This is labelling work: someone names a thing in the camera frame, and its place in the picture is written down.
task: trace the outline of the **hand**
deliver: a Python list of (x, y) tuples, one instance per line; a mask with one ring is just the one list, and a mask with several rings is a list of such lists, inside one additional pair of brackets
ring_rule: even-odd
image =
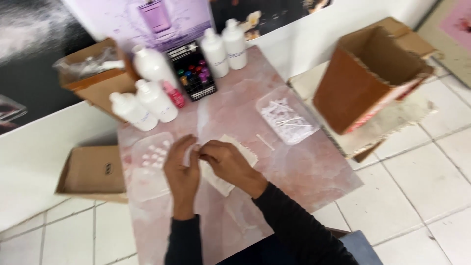
[(195, 216), (193, 205), (200, 184), (199, 145), (195, 145), (191, 150), (190, 167), (181, 164), (186, 150), (195, 142), (196, 137), (191, 134), (180, 138), (170, 148), (167, 161), (163, 166), (173, 195), (173, 218), (175, 220), (189, 220)]
[(211, 140), (201, 147), (200, 155), (218, 177), (242, 189), (254, 199), (260, 197), (268, 186), (265, 177), (253, 169), (231, 143)]

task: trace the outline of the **brown cardboard box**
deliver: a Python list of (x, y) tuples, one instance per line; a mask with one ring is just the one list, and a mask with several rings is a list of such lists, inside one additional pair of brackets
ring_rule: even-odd
[(340, 38), (313, 103), (330, 127), (344, 135), (432, 73), (384, 27), (363, 29)]
[(114, 40), (108, 38), (95, 45), (68, 55), (65, 58), (70, 63), (83, 62), (87, 57), (99, 56), (105, 47), (116, 47), (118, 58), (124, 61), (124, 71), (121, 69), (111, 69), (77, 82), (72, 82), (72, 79), (69, 76), (59, 72), (59, 83), (61, 87), (72, 90), (80, 98), (87, 100), (117, 120), (125, 122), (118, 116), (114, 115), (111, 111), (109, 95), (113, 92), (135, 93), (135, 82), (140, 78), (134, 71), (131, 62), (124, 51), (116, 46)]
[(392, 17), (378, 21), (365, 29), (383, 26), (389, 33), (396, 37), (398, 44), (404, 50), (417, 53), (422, 59), (428, 59), (437, 49), (426, 42), (419, 34), (412, 31), (407, 25)]
[(127, 203), (118, 146), (72, 149), (56, 194)]

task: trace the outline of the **paper sheet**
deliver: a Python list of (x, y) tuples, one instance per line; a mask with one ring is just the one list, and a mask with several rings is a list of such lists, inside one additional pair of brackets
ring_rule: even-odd
[[(259, 159), (257, 155), (250, 151), (250, 149), (246, 148), (241, 143), (239, 143), (236, 139), (224, 134), (219, 139), (219, 141), (229, 142), (232, 143), (235, 147), (237, 147), (239, 152), (241, 152), (241, 154), (244, 156), (244, 158), (247, 160), (251, 167), (255, 166), (255, 164), (258, 162)], [(206, 161), (200, 160), (200, 170), (201, 176), (207, 182), (209, 182), (214, 188), (216, 188), (222, 195), (226, 197), (229, 196), (230, 192), (234, 188), (234, 185), (216, 176), (212, 170), (212, 167)]]

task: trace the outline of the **pink marble table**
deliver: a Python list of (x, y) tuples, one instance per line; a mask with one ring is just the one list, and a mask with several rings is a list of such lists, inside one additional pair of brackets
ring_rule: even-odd
[[(285, 83), (258, 47), (249, 48), (247, 54), (249, 64), (245, 68), (218, 79), (218, 92), (188, 102), (174, 121), (159, 123), (149, 132), (120, 125), (118, 140), (141, 265), (163, 264), (172, 209), (170, 194), (146, 202), (132, 196), (142, 184), (133, 181), (131, 175), (131, 148), (147, 136), (170, 132), (177, 139), (193, 133), (201, 144), (224, 134), (234, 137), (257, 154), (255, 169), (309, 212), (362, 185), (322, 130), (297, 145), (286, 145), (277, 137), (256, 111), (255, 103)], [(205, 264), (215, 264), (273, 233), (250, 197), (238, 188), (224, 197), (202, 180), (195, 211), (201, 215)]]

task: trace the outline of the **pink poster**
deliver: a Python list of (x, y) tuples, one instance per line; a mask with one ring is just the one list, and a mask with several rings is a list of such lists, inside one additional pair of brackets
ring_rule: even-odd
[(440, 29), (471, 51), (471, 0), (459, 0)]

